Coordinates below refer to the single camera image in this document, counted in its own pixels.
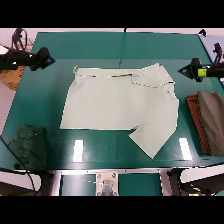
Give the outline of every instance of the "tabletop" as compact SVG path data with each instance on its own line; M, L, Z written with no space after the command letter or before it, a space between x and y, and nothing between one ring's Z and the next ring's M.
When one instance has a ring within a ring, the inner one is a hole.
M203 154L186 98L197 91L224 91L218 79L197 83L177 71L192 58L210 63L198 35L134 32L51 32L38 33L33 52L47 47L56 62L31 72L26 68L12 104L3 138L10 142L16 129L30 124L44 129L46 169L115 169L209 166L224 157ZM180 100L178 125L154 159L149 158L130 138L131 131L61 130L60 122L73 68L142 68L159 62L175 81ZM180 138L187 139L192 159L183 156ZM76 140L83 140L82 162L73 162ZM0 167L13 168L15 159L0 143Z

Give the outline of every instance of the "white cloth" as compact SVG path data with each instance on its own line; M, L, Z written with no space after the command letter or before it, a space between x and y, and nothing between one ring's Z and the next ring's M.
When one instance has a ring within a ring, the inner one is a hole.
M79 68L65 102L60 128L130 130L153 158L177 125L174 81L158 63L142 69Z

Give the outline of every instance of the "folded fabric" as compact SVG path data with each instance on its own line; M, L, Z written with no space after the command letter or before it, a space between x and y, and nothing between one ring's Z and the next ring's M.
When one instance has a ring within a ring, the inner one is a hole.
M224 100L220 93L198 92L198 111L213 156L224 155Z
M187 98L187 104L188 104L188 107L191 112L191 116L194 120L194 124L195 124L198 134L199 134L202 152L208 153L209 150L208 150L207 144L206 144L206 137L205 137L204 130L201 125L200 117L198 114L198 95L194 94L192 96L189 96Z
M151 158L176 130L179 100L174 81L158 63L142 69L78 68L62 129L130 130Z

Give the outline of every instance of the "wire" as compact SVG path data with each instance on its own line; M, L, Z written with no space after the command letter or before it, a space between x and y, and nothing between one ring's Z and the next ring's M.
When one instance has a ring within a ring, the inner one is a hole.
M25 164L19 159L19 157L10 149L10 147L8 146L8 144L4 141L4 139L2 138L2 136L0 136L0 139L2 141L2 143L5 145L5 147L11 152L11 154L17 159L17 161L23 166L24 170L26 171L26 174L28 175L28 177L30 178L30 182L32 184L33 187L33 191L34 191L34 195L37 195L37 191L35 189L34 183L33 183L33 179L31 177L31 175L29 174L28 170L26 169Z

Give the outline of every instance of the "pile of clothes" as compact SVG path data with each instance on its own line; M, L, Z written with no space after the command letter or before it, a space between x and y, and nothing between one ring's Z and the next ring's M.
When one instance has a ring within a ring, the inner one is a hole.
M198 92L187 98L201 149L211 156L224 155L224 100L220 93Z

